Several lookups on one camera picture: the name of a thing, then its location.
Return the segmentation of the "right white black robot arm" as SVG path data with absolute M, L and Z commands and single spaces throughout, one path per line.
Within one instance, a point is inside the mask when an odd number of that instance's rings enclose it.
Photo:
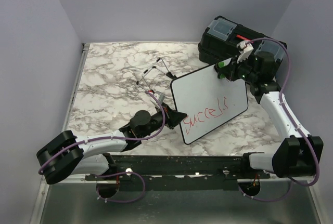
M 279 178 L 314 176 L 323 150 L 323 141 L 312 136 L 292 113 L 280 85 L 274 80 L 281 63 L 273 54 L 260 51 L 241 62 L 237 57 L 220 61 L 214 69 L 218 78 L 231 82 L 243 80 L 250 92 L 272 120 L 282 143 L 274 154 L 246 153 L 239 165 L 240 174 L 251 178 L 258 170 L 275 174 Z

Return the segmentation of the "white whiteboard with red writing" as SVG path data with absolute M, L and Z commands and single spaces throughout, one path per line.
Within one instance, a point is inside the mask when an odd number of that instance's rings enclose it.
M 176 111 L 187 114 L 180 128 L 191 144 L 248 109 L 246 84 L 218 78 L 214 65 L 182 75 L 170 83 Z

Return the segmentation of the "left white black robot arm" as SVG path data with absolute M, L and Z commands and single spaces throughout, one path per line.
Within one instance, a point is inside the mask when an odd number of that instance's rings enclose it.
M 187 117 L 186 113 L 163 103 L 153 115 L 146 110 L 137 111 L 126 125 L 110 134 L 79 137 L 65 130 L 37 152 L 38 173 L 45 177 L 49 185 L 61 182 L 72 174 L 98 174 L 102 179 L 109 180 L 116 172 L 113 164 L 102 162 L 97 169 L 91 170 L 80 162 L 108 152 L 133 150 L 143 140 L 159 135 L 164 127 L 174 129 Z

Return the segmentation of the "green black whiteboard eraser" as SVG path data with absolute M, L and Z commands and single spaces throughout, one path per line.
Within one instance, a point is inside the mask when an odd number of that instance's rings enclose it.
M 223 79 L 225 77 L 225 63 L 224 61 L 219 61 L 215 64 L 214 70 L 217 73 L 218 79 Z

